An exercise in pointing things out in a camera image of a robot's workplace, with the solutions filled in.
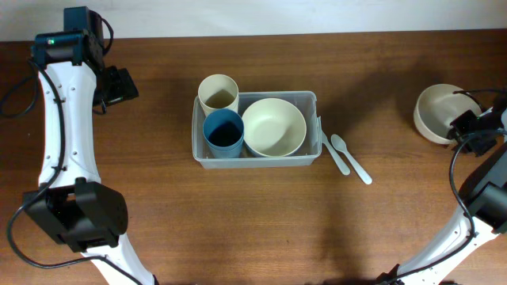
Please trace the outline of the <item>blue cup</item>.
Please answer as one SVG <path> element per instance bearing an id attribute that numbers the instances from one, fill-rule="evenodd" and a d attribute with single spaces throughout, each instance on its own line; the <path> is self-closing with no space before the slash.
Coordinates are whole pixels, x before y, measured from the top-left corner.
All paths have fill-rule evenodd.
<path id="1" fill-rule="evenodd" d="M 208 145 L 217 150 L 232 150 L 244 140 L 242 117 L 230 109 L 219 109 L 206 117 L 203 135 Z"/>
<path id="2" fill-rule="evenodd" d="M 238 141 L 230 146 L 217 146 L 209 142 L 208 147 L 214 158 L 239 158 L 242 152 L 242 144 L 243 141 Z"/>

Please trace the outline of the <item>beige bowl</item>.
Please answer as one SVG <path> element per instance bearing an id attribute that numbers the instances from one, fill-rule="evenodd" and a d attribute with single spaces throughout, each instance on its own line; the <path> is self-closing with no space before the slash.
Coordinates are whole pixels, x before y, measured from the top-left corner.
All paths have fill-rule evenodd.
<path id="1" fill-rule="evenodd" d="M 479 105 L 469 96 L 455 93 L 461 90 L 455 85 L 437 84 L 419 95 L 414 109 L 414 124 L 424 138 L 440 145 L 454 144 L 456 141 L 448 138 L 451 122 L 468 110 L 475 115 L 481 112 Z"/>
<path id="2" fill-rule="evenodd" d="M 294 154 L 307 136 L 306 120 L 294 104 L 279 98 L 254 102 L 242 114 L 244 139 L 258 157 Z"/>

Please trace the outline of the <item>blue bowl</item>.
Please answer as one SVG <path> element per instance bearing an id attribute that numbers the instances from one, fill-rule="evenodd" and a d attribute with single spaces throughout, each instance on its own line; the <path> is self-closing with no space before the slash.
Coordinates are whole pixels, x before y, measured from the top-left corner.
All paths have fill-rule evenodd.
<path id="1" fill-rule="evenodd" d="M 264 154 L 260 154 L 258 153 L 257 151 L 251 149 L 248 145 L 245 145 L 245 149 L 246 149 L 246 152 L 251 156 L 251 157 L 256 157 L 256 158 L 281 158 L 281 155 L 264 155 Z M 290 156 L 293 156 L 293 155 L 296 155 L 297 152 L 301 149 L 301 147 L 298 147 L 296 150 L 292 151 L 291 153 L 289 154 L 285 154 L 285 157 L 290 157 Z"/>

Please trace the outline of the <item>clear plastic storage container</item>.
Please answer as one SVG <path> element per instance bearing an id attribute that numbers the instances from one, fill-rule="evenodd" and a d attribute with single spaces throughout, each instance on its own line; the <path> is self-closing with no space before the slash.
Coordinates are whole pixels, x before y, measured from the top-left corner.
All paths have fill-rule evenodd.
<path id="1" fill-rule="evenodd" d="M 315 94 L 311 91 L 274 91 L 240 93 L 239 112 L 254 102 L 275 97 L 292 103 L 301 111 L 307 123 L 307 134 L 302 146 L 287 157 L 265 158 L 253 155 L 247 146 L 242 147 L 239 158 L 215 158 L 209 150 L 203 134 L 205 114 L 196 97 L 193 102 L 192 146 L 193 157 L 205 169 L 250 169 L 269 167 L 293 167 L 310 165 L 322 152 L 321 119 L 317 116 Z"/>

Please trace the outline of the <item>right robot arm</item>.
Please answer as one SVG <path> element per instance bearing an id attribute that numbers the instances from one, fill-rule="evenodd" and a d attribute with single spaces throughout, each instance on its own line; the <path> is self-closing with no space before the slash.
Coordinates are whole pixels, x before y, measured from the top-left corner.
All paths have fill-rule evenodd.
<path id="1" fill-rule="evenodd" d="M 442 284 L 478 247 L 506 233 L 506 145 L 502 144 L 456 187 L 454 170 L 461 150 L 472 143 L 506 136 L 506 96 L 472 121 L 472 129 L 458 137 L 449 166 L 449 182 L 458 207 L 448 224 L 416 256 L 398 264 L 376 282 L 385 284 Z"/>

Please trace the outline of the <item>white plastic fork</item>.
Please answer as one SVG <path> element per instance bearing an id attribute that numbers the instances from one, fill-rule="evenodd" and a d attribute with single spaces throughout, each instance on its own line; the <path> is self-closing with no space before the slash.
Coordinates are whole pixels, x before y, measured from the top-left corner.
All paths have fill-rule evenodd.
<path id="1" fill-rule="evenodd" d="M 338 169 L 341 171 L 341 173 L 344 176 L 348 176 L 350 174 L 349 167 L 345 164 L 343 159 L 339 156 L 337 151 L 331 146 L 326 134 L 321 131 L 321 140 L 324 146 L 327 148 L 327 150 L 330 152 L 330 155 L 332 159 L 334 160 L 335 164 L 337 165 Z"/>

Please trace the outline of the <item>white plastic spoon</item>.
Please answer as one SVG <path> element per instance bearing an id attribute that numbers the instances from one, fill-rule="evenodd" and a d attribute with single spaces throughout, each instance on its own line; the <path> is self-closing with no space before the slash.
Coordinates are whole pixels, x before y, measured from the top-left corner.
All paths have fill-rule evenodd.
<path id="1" fill-rule="evenodd" d="M 336 150 L 342 152 L 345 155 L 345 157 L 349 160 L 351 166 L 356 171 L 358 177 L 365 184 L 371 184 L 373 182 L 370 175 L 364 170 L 364 168 L 359 164 L 359 162 L 349 153 L 346 142 L 342 137 L 336 134 L 331 135 L 331 143 Z"/>

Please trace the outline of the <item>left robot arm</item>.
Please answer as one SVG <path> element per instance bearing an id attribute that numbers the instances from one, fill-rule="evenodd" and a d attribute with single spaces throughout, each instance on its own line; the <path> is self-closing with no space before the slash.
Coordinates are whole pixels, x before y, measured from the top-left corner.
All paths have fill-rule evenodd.
<path id="1" fill-rule="evenodd" d="M 126 69 L 106 66 L 110 24 L 86 6 L 63 11 L 63 31 L 39 34 L 30 63 L 44 92 L 39 188 L 21 209 L 56 244 L 81 253 L 110 284 L 156 284 L 127 236 L 124 197 L 104 186 L 93 148 L 93 112 L 138 97 Z"/>

